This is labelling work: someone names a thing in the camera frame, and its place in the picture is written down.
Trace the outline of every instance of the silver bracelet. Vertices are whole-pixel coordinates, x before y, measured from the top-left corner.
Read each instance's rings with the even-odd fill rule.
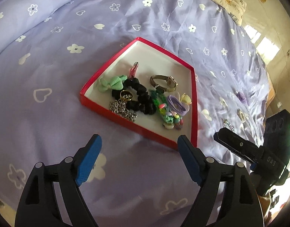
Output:
[[[229,128],[230,128],[233,132],[235,132],[235,129],[234,129],[233,125],[230,124],[229,121],[228,121],[227,119],[223,120],[223,127],[225,128],[226,125],[228,125]]]

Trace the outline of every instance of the screw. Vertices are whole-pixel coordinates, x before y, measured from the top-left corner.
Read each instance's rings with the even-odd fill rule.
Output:
[[[38,162],[37,164],[35,164],[36,168],[40,168],[42,166],[42,162]]]
[[[66,163],[70,163],[70,162],[72,162],[72,160],[73,160],[72,157],[67,157],[67,158],[65,158],[64,161],[65,161]]]
[[[214,159],[212,157],[207,157],[206,158],[206,161],[209,162],[209,163],[213,163],[214,162]]]
[[[242,167],[244,167],[244,164],[243,164],[242,162],[239,161],[239,162],[237,163],[237,166],[240,167],[240,168],[242,168]]]

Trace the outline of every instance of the wall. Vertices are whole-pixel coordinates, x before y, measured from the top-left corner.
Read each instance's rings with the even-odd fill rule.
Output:
[[[244,14],[243,24],[250,25],[262,35],[255,43],[256,46],[263,37],[270,39],[280,48],[275,58],[267,65],[267,70],[273,82],[276,99],[270,107],[273,113],[277,112],[277,103],[290,112],[290,18],[279,0],[244,0],[247,10]]]

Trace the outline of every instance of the gold ring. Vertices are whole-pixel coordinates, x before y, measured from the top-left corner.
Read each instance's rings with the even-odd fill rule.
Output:
[[[133,99],[133,94],[128,90],[122,90],[120,93],[121,100],[127,102]]]

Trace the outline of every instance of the yellow hair clip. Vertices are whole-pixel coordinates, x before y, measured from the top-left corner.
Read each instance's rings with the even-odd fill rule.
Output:
[[[186,93],[182,94],[180,102],[185,103],[187,105],[192,104],[191,98]]]

